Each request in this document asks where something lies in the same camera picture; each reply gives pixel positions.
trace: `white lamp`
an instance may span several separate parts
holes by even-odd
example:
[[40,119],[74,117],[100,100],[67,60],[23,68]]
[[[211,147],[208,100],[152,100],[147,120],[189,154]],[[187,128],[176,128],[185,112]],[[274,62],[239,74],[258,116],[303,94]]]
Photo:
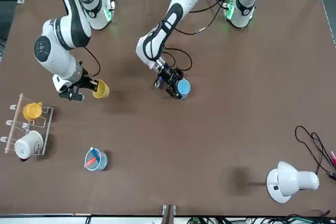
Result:
[[313,172],[298,172],[293,166],[283,161],[278,168],[267,174],[266,187],[269,196],[278,203],[286,203],[298,190],[316,190],[319,178]]

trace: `small bucket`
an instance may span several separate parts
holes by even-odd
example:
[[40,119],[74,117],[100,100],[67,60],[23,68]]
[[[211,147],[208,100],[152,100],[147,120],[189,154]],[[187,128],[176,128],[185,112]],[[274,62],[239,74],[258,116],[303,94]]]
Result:
[[100,152],[98,149],[91,147],[86,153],[84,167],[89,171],[104,170],[107,165],[107,155],[105,152]]

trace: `metal bracket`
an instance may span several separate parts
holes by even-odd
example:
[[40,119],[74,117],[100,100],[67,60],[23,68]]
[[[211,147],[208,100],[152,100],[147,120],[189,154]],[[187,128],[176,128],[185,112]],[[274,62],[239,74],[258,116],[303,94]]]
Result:
[[161,224],[173,224],[174,216],[176,215],[175,205],[163,205],[162,206],[162,222]]
[[175,205],[162,205],[162,216],[164,216],[164,212],[166,212],[167,206],[173,207],[173,215],[176,215],[176,206]]

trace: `white mug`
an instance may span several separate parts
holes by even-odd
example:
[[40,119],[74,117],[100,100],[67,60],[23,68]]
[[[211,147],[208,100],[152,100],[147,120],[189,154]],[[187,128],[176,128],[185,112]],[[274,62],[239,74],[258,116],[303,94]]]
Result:
[[15,142],[14,150],[21,159],[28,159],[43,148],[43,138],[37,131],[30,131]]

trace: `green light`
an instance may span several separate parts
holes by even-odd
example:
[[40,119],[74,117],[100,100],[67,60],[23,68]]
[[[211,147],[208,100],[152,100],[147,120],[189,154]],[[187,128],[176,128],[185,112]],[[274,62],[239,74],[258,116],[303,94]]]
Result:
[[112,20],[112,12],[110,10],[105,10],[105,17],[106,17],[107,21],[111,21]]

